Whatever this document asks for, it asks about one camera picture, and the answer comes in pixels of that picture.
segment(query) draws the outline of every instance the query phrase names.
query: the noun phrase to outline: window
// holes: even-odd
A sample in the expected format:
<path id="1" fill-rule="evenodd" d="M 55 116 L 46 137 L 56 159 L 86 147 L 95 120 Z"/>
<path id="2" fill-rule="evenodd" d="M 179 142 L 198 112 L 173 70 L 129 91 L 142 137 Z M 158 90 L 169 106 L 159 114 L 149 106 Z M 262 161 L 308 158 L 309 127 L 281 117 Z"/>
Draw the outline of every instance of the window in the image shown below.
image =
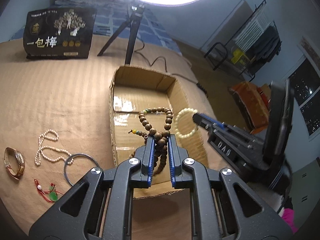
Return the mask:
<path id="1" fill-rule="evenodd" d="M 302 112 L 309 135 L 320 128 L 320 75 L 319 70 L 305 58 L 290 75 L 290 85 Z"/>

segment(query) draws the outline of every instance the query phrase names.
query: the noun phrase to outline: tree illustration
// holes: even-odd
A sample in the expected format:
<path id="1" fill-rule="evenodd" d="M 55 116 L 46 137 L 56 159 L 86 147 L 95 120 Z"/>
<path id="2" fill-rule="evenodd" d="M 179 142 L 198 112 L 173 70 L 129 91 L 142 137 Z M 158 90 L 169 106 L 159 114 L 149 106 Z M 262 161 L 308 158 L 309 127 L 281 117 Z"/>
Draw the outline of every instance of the tree illustration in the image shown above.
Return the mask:
<path id="1" fill-rule="evenodd" d="M 74 30 L 70 32 L 70 35 L 76 36 L 80 28 L 85 27 L 85 22 L 73 9 L 70 9 L 64 13 L 63 17 L 55 20 L 54 27 L 58 29 L 58 35 L 61 34 L 62 28 L 66 28 L 67 30 L 73 28 Z"/>
<path id="2" fill-rule="evenodd" d="M 56 29 L 58 29 L 58 35 L 61 34 L 62 28 L 67 26 L 67 21 L 64 17 L 60 17 L 59 19 L 54 21 L 53 25 Z"/>
<path id="3" fill-rule="evenodd" d="M 71 28 L 74 28 L 74 30 L 70 32 L 70 35 L 76 36 L 80 28 L 84 28 L 84 27 L 85 27 L 85 22 L 82 20 L 81 17 L 73 18 L 71 21 Z"/>

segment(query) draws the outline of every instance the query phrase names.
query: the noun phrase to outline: tripod leg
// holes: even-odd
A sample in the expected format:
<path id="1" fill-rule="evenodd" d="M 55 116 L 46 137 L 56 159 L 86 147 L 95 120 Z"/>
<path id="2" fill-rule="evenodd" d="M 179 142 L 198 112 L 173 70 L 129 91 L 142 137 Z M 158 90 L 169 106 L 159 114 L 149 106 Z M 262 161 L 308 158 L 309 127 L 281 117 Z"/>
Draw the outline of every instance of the tripod leg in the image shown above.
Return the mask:
<path id="1" fill-rule="evenodd" d="M 111 43 L 119 36 L 119 34 L 130 24 L 132 21 L 132 17 L 123 22 L 120 27 L 115 31 L 115 33 L 110 37 L 108 42 L 103 46 L 102 50 L 99 52 L 98 56 L 102 56 L 102 54 L 106 51 L 106 49 L 111 45 Z"/>
<path id="2" fill-rule="evenodd" d="M 133 50 L 134 50 L 134 45 L 136 43 L 141 19 L 142 19 L 142 16 L 135 17 L 135 19 L 132 22 L 130 37 L 129 37 L 129 42 L 128 42 L 128 48 L 127 48 L 127 54 L 125 55 L 125 62 L 124 62 L 125 64 L 128 64 L 128 65 L 131 63 L 131 58 L 132 58 L 132 54 L 133 54 Z"/>

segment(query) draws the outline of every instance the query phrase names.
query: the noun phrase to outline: black bangle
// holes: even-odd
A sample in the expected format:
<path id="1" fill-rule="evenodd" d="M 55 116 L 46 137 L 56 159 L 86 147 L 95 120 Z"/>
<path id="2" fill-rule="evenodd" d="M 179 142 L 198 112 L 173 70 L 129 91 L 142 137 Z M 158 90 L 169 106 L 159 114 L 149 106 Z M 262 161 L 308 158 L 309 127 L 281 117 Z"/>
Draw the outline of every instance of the black bangle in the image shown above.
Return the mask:
<path id="1" fill-rule="evenodd" d="M 70 159 L 73 159 L 74 157 L 77 157 L 77 156 L 82 156 L 82 157 L 87 157 L 88 159 L 92 160 L 94 162 L 94 164 L 96 165 L 96 167 L 100 167 L 99 164 L 97 163 L 97 161 L 92 158 L 90 155 L 87 155 L 85 153 L 76 153 L 76 154 L 73 154 L 71 156 L 69 156 L 69 158 L 64 162 L 64 168 L 63 168 L 63 172 L 64 172 L 64 177 L 66 178 L 67 182 L 73 186 L 73 184 L 70 182 L 68 176 L 67 176 L 67 164 L 68 162 L 70 161 Z"/>

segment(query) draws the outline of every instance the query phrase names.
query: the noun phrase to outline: wooden bead bracelet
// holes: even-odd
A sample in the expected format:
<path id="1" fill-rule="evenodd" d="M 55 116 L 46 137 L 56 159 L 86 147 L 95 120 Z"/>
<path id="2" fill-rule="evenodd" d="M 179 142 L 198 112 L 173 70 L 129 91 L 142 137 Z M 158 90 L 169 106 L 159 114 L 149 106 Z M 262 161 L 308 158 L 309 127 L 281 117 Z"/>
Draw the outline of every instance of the wooden bead bracelet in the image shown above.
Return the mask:
<path id="1" fill-rule="evenodd" d="M 163 132 L 157 132 L 156 129 L 152 128 L 152 125 L 149 124 L 149 122 L 146 119 L 146 115 L 150 113 L 157 113 L 157 112 L 163 112 L 166 113 L 167 117 L 165 120 L 165 125 L 164 129 L 165 131 Z M 171 124 L 172 124 L 172 119 L 173 119 L 173 113 L 171 110 L 167 107 L 158 107 L 158 108 L 147 108 L 139 112 L 139 120 L 142 123 L 142 125 L 145 127 L 145 129 L 149 132 L 147 135 L 145 132 L 142 131 L 137 131 L 137 130 L 131 130 L 133 134 L 137 134 L 139 136 L 142 136 L 145 139 L 145 144 L 147 143 L 148 136 L 154 136 L 155 141 L 156 141 L 156 147 L 155 147 L 155 156 L 154 156 L 154 166 L 155 168 L 157 166 L 157 161 L 159 160 L 160 157 L 160 164 L 158 166 L 158 169 L 154 171 L 153 175 L 157 175 L 162 172 L 166 165 L 167 161 L 167 155 L 168 155 L 168 147 L 167 143 L 169 141 L 168 137 L 170 136 L 170 129 L 171 129 Z"/>

